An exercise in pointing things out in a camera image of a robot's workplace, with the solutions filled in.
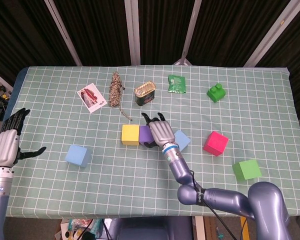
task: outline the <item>purple cube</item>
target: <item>purple cube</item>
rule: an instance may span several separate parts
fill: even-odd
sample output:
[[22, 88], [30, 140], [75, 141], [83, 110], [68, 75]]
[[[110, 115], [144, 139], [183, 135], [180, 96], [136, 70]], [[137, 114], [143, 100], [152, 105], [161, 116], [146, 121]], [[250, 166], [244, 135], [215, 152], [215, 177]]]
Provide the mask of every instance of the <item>purple cube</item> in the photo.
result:
[[152, 143], [154, 137], [150, 131], [149, 126], [140, 126], [139, 128], [139, 143], [145, 145], [145, 143]]

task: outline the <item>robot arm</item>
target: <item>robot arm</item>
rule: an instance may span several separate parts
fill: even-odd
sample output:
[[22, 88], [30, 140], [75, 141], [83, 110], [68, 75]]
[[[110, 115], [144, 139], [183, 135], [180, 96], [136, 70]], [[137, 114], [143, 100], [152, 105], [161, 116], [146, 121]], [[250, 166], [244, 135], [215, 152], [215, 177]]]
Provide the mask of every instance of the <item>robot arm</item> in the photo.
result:
[[4, 239], [3, 227], [14, 176], [11, 168], [19, 159], [36, 157], [46, 150], [45, 147], [36, 152], [22, 153], [20, 150], [20, 134], [29, 112], [25, 108], [17, 111], [4, 122], [0, 132], [0, 240]]
[[178, 200], [185, 205], [209, 206], [212, 209], [244, 216], [255, 220], [258, 240], [290, 240], [287, 225], [289, 215], [280, 189], [270, 182], [253, 184], [248, 197], [237, 191], [202, 188], [195, 180], [175, 142], [175, 135], [165, 117], [158, 113], [150, 119], [142, 113], [149, 126], [154, 142], [146, 144], [162, 148], [165, 159], [175, 180], [181, 184], [177, 191]]

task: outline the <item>green grid tablecloth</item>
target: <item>green grid tablecloth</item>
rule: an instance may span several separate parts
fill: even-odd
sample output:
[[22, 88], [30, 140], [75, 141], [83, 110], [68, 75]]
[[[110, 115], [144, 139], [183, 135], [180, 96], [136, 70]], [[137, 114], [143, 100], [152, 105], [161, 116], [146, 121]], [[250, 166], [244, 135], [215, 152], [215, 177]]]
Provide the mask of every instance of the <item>green grid tablecloth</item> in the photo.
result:
[[[21, 149], [47, 150], [14, 167], [8, 216], [33, 218], [212, 215], [177, 200], [179, 184], [158, 148], [125, 146], [122, 124], [129, 120], [108, 105], [89, 113], [77, 91], [94, 83], [109, 98], [112, 73], [125, 91], [122, 109], [133, 124], [141, 112], [164, 114], [174, 131], [190, 139], [182, 152], [204, 188], [247, 194], [249, 186], [269, 181], [281, 188], [290, 215], [300, 215], [300, 127], [287, 70], [199, 66], [30, 67], [13, 112], [31, 109]], [[168, 75], [186, 78], [186, 93], [168, 93]], [[153, 81], [155, 98], [140, 107], [134, 88]], [[217, 82], [226, 96], [213, 103], [206, 92]], [[229, 138], [223, 155], [202, 150], [212, 131]], [[65, 162], [71, 144], [92, 152], [86, 168]], [[232, 165], [257, 159], [262, 177], [237, 182]]]

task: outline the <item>light blue cube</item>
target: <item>light blue cube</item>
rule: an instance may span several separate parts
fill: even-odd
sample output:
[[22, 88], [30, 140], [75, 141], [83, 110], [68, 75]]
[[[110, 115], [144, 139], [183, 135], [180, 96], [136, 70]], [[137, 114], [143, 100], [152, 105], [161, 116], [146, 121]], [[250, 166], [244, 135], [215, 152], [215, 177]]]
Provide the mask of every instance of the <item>light blue cube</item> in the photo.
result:
[[180, 152], [188, 146], [190, 138], [188, 138], [181, 130], [174, 133], [175, 142], [179, 145]]
[[91, 154], [89, 149], [77, 146], [77, 145], [71, 145], [69, 148], [68, 153], [65, 156], [65, 160], [68, 163], [80, 166], [85, 168], [88, 164], [88, 161], [91, 158]]

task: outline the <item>tin can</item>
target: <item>tin can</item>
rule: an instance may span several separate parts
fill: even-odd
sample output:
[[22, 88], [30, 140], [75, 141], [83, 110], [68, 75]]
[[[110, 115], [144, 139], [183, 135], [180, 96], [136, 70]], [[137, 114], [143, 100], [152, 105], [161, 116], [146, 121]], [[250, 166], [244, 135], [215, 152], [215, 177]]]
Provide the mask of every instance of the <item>tin can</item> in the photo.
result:
[[139, 106], [152, 101], [155, 98], [156, 85], [152, 81], [148, 81], [134, 89], [135, 102]]

